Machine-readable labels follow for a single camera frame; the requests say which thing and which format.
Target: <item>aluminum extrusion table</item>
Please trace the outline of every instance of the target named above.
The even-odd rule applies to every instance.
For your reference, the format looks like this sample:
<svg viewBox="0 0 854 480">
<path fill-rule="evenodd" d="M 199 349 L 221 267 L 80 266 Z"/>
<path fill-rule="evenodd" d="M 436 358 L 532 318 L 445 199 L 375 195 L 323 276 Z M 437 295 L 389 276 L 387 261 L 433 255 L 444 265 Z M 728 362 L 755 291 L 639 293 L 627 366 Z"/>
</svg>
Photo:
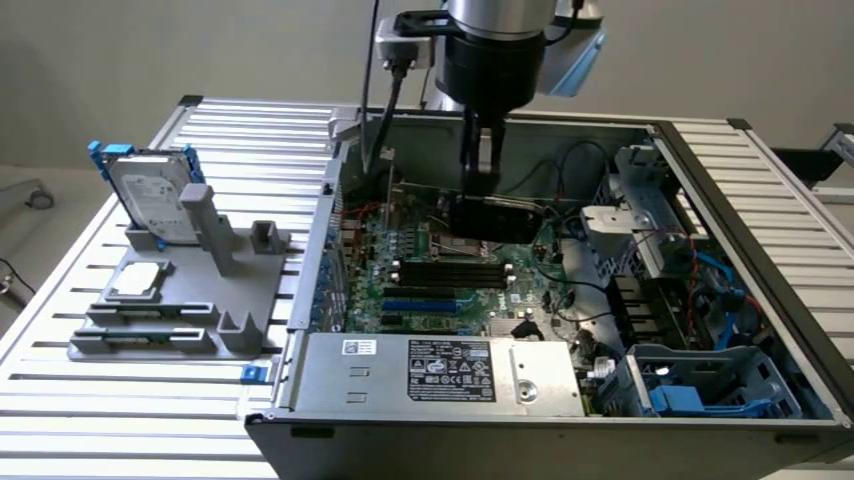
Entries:
<svg viewBox="0 0 854 480">
<path fill-rule="evenodd" d="M 308 228 L 333 156 L 332 108 L 185 97 L 149 145 L 199 149 L 216 207 L 235 227 L 265 219 L 293 232 L 255 365 L 272 366 L 288 341 Z M 840 289 L 854 293 L 850 233 L 751 130 L 723 120 L 667 120 L 854 364 L 854 295 L 839 295 Z M 113 196 L 0 341 L 0 478 L 272 479 L 240 421 L 268 405 L 272 387 L 240 385 L 247 362 L 66 360 L 70 332 L 126 248 L 125 223 Z M 851 478 L 854 458 L 802 468 L 768 478 Z"/>
</svg>

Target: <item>gray wall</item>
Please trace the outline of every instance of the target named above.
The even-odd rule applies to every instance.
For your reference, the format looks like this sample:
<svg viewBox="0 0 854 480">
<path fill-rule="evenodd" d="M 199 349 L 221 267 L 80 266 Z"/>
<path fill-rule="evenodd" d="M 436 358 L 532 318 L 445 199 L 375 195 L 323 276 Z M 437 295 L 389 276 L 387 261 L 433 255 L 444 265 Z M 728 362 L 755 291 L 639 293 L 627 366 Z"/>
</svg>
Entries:
<svg viewBox="0 0 854 480">
<path fill-rule="evenodd" d="M 385 0 L 383 10 L 436 3 Z M 0 163 L 85 167 L 90 138 L 144 144 L 185 93 L 356 101 L 369 5 L 0 0 Z M 611 37 L 582 96 L 532 108 L 743 116 L 791 146 L 854 120 L 850 0 L 602 5 Z M 384 100 L 380 78 L 373 98 Z M 413 75 L 405 103 L 419 86 Z"/>
</svg>

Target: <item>gray 3d-printed holder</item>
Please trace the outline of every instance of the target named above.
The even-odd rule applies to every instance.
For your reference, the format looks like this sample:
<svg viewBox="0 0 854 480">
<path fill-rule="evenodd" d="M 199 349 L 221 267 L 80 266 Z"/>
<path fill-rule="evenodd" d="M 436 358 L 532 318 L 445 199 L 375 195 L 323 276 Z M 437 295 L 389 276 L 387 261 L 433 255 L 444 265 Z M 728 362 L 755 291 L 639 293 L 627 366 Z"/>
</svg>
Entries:
<svg viewBox="0 0 854 480">
<path fill-rule="evenodd" d="M 289 234 L 269 221 L 233 230 L 216 214 L 207 185 L 188 185 L 184 194 L 200 246 L 157 250 L 148 232 L 126 231 L 132 247 L 70 337 L 69 359 L 237 360 L 260 354 Z M 128 294 L 116 282 L 140 263 L 156 265 L 156 276 Z"/>
</svg>

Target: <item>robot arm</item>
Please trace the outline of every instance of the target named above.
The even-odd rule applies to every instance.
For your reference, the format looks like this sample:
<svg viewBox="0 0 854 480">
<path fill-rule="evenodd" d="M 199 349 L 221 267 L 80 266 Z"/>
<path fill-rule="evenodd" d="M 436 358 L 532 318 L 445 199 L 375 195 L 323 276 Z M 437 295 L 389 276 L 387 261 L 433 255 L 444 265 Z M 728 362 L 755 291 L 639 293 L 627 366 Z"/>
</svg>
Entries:
<svg viewBox="0 0 854 480">
<path fill-rule="evenodd" d="M 435 63 L 436 87 L 464 112 L 465 195 L 488 196 L 500 181 L 507 114 L 537 90 L 578 92 L 604 40 L 600 23 L 594 0 L 449 0 L 447 10 L 403 12 L 380 24 L 379 56 L 392 72 Z"/>
</svg>

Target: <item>regulatory label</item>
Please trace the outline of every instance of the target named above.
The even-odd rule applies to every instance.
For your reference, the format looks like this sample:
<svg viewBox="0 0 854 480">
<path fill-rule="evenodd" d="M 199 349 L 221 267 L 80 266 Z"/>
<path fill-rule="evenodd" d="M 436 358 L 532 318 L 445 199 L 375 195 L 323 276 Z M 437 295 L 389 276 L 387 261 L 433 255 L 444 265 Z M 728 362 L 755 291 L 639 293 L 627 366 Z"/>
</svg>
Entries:
<svg viewBox="0 0 854 480">
<path fill-rule="evenodd" d="M 376 340 L 344 340 L 341 355 L 376 355 Z"/>
<path fill-rule="evenodd" d="M 167 242 L 196 242 L 189 215 L 172 182 L 145 175 L 124 175 L 121 181 L 148 230 Z"/>
<path fill-rule="evenodd" d="M 489 342 L 409 340 L 407 393 L 416 402 L 493 402 Z"/>
</svg>

